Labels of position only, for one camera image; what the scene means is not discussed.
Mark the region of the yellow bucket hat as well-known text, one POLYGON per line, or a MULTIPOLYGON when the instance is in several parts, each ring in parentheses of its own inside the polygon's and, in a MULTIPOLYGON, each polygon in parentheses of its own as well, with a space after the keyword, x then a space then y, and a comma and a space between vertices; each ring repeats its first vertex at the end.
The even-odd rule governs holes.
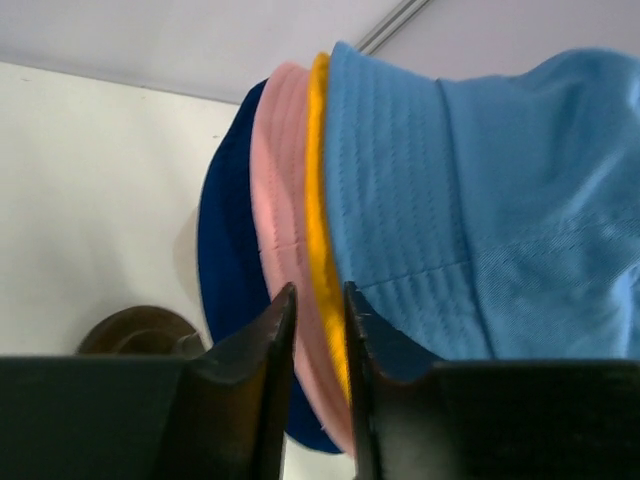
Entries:
POLYGON ((351 401, 343 296, 330 241, 324 174, 325 117, 330 56, 316 55, 308 82, 305 211, 311 282, 342 397, 351 401))

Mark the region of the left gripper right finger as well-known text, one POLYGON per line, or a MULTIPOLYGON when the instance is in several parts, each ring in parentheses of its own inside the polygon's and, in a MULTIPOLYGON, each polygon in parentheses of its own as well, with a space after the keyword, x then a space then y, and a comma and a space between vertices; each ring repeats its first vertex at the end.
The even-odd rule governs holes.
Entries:
POLYGON ((446 361, 344 293, 360 479, 635 479, 634 361, 446 361))

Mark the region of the light blue bucket hat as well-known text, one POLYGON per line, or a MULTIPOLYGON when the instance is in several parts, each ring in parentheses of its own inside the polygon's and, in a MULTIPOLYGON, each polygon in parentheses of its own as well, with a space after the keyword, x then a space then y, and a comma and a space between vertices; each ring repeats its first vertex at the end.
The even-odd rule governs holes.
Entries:
POLYGON ((639 356, 639 61, 416 75, 337 44, 325 124, 339 278, 446 360, 639 356))

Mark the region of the pink bucket hat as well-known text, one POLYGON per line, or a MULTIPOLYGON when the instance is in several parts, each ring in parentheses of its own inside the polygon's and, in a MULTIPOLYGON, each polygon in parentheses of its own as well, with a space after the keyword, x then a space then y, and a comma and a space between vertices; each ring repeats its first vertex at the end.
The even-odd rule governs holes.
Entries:
POLYGON ((250 147, 253 219, 270 295, 297 291, 294 367, 322 432, 353 455, 350 406, 336 377, 309 267, 305 174, 310 72, 285 62, 271 74, 254 117, 250 147))

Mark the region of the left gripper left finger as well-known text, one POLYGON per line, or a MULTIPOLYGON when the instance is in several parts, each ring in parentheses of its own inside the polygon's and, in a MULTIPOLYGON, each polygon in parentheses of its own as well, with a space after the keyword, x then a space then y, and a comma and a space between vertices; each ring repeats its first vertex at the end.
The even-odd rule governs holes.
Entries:
POLYGON ((296 290, 208 350, 5 356, 5 479, 278 479, 296 290))

